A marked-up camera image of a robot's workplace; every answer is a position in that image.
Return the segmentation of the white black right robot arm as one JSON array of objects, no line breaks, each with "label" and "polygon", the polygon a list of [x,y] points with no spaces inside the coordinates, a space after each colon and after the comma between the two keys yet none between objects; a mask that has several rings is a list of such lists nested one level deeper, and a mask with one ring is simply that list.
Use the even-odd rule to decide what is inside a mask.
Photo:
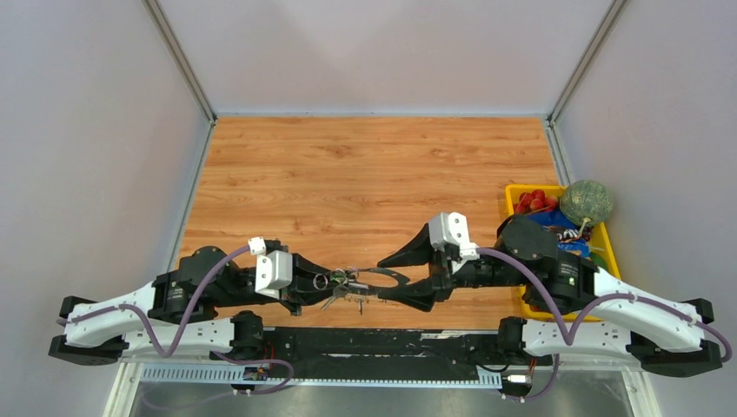
[{"label": "white black right robot arm", "polygon": [[496,350],[507,362],[611,356],[652,374],[686,378],[721,368],[734,354],[712,326],[709,301],[669,301],[627,284],[561,249],[554,233],[524,215],[508,217],[494,246],[484,248],[471,240],[464,215],[441,213],[380,261],[383,268],[421,265],[427,278],[383,290],[380,298],[428,312],[458,288],[519,287],[526,304],[548,315],[546,321],[501,320]]}]

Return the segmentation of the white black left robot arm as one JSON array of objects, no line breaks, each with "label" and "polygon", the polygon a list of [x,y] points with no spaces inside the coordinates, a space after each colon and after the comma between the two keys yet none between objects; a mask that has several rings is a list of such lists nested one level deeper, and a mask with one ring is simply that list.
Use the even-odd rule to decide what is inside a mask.
[{"label": "white black left robot arm", "polygon": [[52,338],[48,354],[81,366],[149,353],[271,359],[262,318],[248,307],[275,303],[299,315],[330,298],[336,284],[330,270],[278,240],[255,237],[230,254],[202,247],[126,295],[65,297],[57,319],[63,333]]}]

